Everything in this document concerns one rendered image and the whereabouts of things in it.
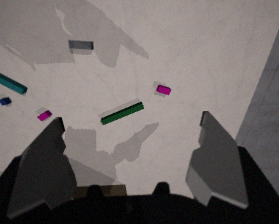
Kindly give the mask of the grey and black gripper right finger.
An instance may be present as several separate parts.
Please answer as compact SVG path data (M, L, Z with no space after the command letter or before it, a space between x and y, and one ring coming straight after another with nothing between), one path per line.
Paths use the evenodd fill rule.
M227 224L279 224L279 195L246 148L209 111L200 126L185 178L193 199Z

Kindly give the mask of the turquoise rod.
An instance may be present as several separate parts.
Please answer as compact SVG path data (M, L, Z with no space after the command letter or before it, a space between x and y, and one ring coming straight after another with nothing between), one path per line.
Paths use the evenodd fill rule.
M20 93L20 94L24 94L27 92L27 87L25 87L24 85L8 78L7 76L3 75L0 73L0 84Z

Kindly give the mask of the magenta rod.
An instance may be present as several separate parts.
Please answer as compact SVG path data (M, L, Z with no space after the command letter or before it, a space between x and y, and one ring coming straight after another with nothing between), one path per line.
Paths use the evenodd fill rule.
M37 118L40 121L43 121L43 120L47 119L48 117L50 117L51 115L52 115L52 113L49 110L47 110L46 112L44 112L41 115L39 115Z
M157 92L169 95L171 92L171 89L169 87L158 85Z

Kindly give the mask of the small blue cube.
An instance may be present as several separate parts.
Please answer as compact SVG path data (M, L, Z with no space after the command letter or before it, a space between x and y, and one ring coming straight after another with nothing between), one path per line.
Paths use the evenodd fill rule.
M12 103L12 101L10 100L9 97L6 97L6 98L0 99L0 103L3 106L3 105L8 105L8 104Z

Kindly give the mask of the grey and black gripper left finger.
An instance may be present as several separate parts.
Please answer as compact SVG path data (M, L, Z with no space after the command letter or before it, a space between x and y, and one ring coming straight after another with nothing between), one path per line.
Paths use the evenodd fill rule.
M51 209L74 199L74 171L62 138L62 117L14 157L0 176L0 224L33 224Z

